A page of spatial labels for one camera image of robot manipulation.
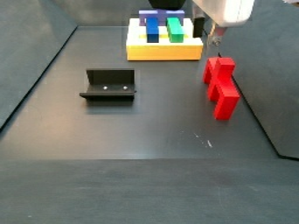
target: green block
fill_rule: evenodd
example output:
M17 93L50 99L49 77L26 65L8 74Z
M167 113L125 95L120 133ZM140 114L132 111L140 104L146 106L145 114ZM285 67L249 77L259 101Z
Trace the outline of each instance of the green block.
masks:
M167 20L167 31L171 43L183 42L183 27L177 17L168 17Z

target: colored blocks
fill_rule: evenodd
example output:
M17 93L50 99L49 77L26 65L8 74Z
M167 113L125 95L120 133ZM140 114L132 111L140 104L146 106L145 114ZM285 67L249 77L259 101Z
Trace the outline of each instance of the colored blocks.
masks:
M167 18L167 30L168 30L169 41L172 43L181 43L183 42L183 27L177 17Z
M204 68L203 82L209 84L209 100L217 102L213 116L219 120L229 119L239 102L239 91L231 79L233 69L231 58L209 58Z
M160 38L158 43L146 43L145 27L138 26L138 18L130 18L125 40L126 60L199 60L203 43L200 38L192 37L192 21L188 18L183 20L181 28L187 36L183 43L171 43L168 38Z
M179 18L180 24L183 25L183 19L184 19L184 11L183 10L168 10L165 12L165 15L168 18Z
M145 36L146 43L158 43L158 28L156 17L149 17L145 20Z
M141 26L145 26L145 20L148 18L157 18L157 10L140 10L138 11L138 20Z
M140 10L138 20L140 26L145 26L145 20L148 18L157 18L157 23L160 26L165 26L167 18L179 18L180 24L183 25L184 11L183 10Z

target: scratch mark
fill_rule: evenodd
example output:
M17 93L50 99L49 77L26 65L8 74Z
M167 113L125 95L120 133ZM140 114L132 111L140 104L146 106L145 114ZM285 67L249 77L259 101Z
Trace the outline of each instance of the scratch mark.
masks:
M209 147L212 148L212 146L211 146L211 141L208 140L208 145L209 145Z

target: white robot part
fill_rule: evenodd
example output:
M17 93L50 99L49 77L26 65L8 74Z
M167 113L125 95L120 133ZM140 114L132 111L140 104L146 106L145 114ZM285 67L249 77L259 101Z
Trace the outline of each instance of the white robot part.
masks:
M255 0L192 0L220 27L243 25Z

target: blue block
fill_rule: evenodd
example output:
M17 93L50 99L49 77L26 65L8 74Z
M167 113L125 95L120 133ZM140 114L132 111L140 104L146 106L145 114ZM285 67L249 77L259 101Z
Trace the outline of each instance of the blue block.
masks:
M145 36L146 43L158 43L158 21L156 17L149 17L145 20Z

